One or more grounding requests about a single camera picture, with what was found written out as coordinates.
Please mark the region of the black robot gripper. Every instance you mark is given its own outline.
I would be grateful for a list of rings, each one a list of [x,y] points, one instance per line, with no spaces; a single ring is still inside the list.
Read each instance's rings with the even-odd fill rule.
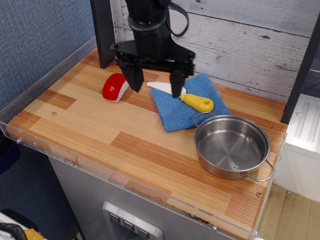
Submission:
[[[162,18],[156,22],[143,23],[128,19],[133,40],[116,42],[111,49],[130,88],[139,92],[144,82],[142,69],[170,73],[173,98],[181,95],[185,75],[194,74],[195,53],[175,43],[170,22]]]

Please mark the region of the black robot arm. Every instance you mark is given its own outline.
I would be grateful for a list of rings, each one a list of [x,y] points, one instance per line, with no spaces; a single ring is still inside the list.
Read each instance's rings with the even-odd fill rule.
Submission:
[[[182,37],[186,30],[173,32],[169,10],[185,17],[187,12],[170,0],[128,0],[126,5],[134,39],[111,46],[116,64],[135,92],[139,92],[144,82],[144,69],[169,73],[172,95],[179,97],[185,79],[194,74],[195,53],[172,39]]]

